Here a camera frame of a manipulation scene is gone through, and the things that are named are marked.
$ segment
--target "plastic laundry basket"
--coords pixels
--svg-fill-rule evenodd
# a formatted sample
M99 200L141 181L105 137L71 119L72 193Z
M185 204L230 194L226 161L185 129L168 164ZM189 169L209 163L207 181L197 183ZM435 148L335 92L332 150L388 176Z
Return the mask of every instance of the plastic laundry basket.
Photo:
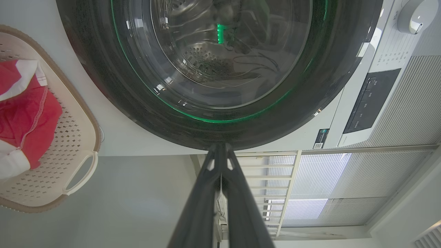
M36 213L58 206L90 179L98 163L100 132L83 99L42 47L26 34L0 25L0 62L14 59L39 61L49 90L63 109L54 140L40 159L41 165L0 184L0 205ZM87 174L67 188L89 157L93 161Z

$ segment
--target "stainless steel drum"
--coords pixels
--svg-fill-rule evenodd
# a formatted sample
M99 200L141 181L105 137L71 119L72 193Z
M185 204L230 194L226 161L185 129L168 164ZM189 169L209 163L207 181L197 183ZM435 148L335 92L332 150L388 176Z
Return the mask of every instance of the stainless steel drum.
M306 42L310 11L309 1L151 1L162 51L199 85L192 97L214 108L248 105L283 81Z

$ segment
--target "washing machine door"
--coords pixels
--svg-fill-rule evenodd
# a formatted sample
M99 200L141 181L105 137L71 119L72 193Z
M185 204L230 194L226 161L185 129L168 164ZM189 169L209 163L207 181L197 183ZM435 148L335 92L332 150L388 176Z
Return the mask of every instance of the washing machine door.
M246 149L304 125L342 90L381 0L57 1L100 90L148 131Z

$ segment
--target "sticker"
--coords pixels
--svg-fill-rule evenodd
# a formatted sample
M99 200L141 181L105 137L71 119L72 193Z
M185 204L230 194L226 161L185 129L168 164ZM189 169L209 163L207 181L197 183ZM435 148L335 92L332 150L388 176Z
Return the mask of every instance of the sticker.
M328 137L329 128L328 129L320 129L317 134L317 138L315 139L314 147L312 149L322 149L325 144L326 137Z

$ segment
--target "basket handle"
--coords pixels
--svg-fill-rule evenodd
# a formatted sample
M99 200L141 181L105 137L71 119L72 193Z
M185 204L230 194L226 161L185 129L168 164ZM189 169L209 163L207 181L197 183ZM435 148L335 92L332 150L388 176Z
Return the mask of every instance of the basket handle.
M93 173L97 169L98 153L96 151L84 151L84 152L87 153L86 156L84 157L83 161L81 161L80 166L78 166L77 171L75 171L75 173L70 177L69 181L67 181L66 185L63 187L63 194L64 195L70 195L72 193L75 193L77 190L79 190L82 186L84 186L84 184L87 183L87 181L92 177ZM84 177L77 184L75 184L70 189L66 189L66 187L69 185L69 183L74 178L75 174L82 167L84 162L86 162L86 160L90 157L93 157L93 159L92 159L92 165L90 166L89 171L84 175Z

